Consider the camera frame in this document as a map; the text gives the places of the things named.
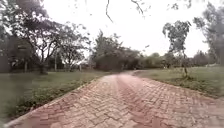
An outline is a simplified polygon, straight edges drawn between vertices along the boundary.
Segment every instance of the grass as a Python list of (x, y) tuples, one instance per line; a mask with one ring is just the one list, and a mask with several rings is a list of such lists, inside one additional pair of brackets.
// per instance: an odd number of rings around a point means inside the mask
[(189, 88), (219, 98), (224, 96), (224, 67), (188, 68), (190, 78), (184, 78), (181, 69), (143, 70), (136, 73), (164, 83)]
[(0, 74), (0, 125), (105, 74), (97, 71)]

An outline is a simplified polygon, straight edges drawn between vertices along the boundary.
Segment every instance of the sky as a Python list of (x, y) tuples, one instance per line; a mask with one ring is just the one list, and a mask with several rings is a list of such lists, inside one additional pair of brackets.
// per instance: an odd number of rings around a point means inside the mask
[[(102, 30), (106, 36), (117, 33), (119, 41), (126, 47), (145, 50), (143, 53), (146, 55), (154, 52), (163, 55), (169, 49), (169, 39), (162, 33), (164, 24), (177, 20), (192, 21), (194, 17), (202, 16), (206, 9), (206, 0), (192, 1), (190, 9), (181, 1), (179, 10), (173, 10), (168, 4), (176, 0), (145, 0), (145, 4), (141, 5), (144, 13), (141, 14), (131, 0), (110, 0), (108, 13), (113, 22), (106, 16), (107, 0), (45, 0), (44, 6), (49, 16), (57, 22), (70, 21), (86, 26), (92, 41)], [(220, 0), (211, 2), (219, 5)], [(205, 38), (201, 31), (192, 24), (186, 39), (186, 54), (192, 57), (198, 50), (206, 52), (208, 45), (203, 40)]]

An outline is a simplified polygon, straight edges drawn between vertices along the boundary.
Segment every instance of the red brick pavement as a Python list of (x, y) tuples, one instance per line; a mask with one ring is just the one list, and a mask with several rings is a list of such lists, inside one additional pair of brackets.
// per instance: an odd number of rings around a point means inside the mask
[(224, 105), (196, 91), (131, 75), (111, 75), (5, 127), (223, 128)]

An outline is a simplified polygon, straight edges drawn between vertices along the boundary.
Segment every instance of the park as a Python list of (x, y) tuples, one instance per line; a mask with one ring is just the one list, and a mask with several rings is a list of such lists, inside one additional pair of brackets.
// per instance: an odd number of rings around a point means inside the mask
[[(113, 26), (112, 1), (104, 15)], [(147, 13), (141, 2), (130, 1), (138, 16)], [(0, 1), (0, 127), (223, 128), (224, 6), (202, 4), (200, 15), (162, 24), (161, 52), (156, 42), (136, 46), (144, 30), (133, 30), (129, 47), (119, 29), (59, 22), (43, 1)], [(189, 45), (192, 29), (206, 50)]]

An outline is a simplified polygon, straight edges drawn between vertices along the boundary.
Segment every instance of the bare branch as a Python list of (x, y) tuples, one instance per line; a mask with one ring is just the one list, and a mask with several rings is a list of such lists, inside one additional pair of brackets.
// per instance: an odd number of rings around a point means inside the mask
[(142, 10), (142, 8), (140, 7), (140, 5), (138, 4), (138, 2), (135, 1), (135, 0), (131, 0), (131, 2), (135, 3), (135, 4), (137, 5), (137, 8), (138, 8), (138, 9), (140, 10), (140, 12), (143, 14), (143, 10)]
[(109, 14), (108, 14), (108, 7), (109, 7), (109, 4), (110, 4), (110, 0), (107, 0), (106, 15), (107, 15), (107, 17), (110, 19), (110, 21), (113, 23), (113, 20), (110, 18)]

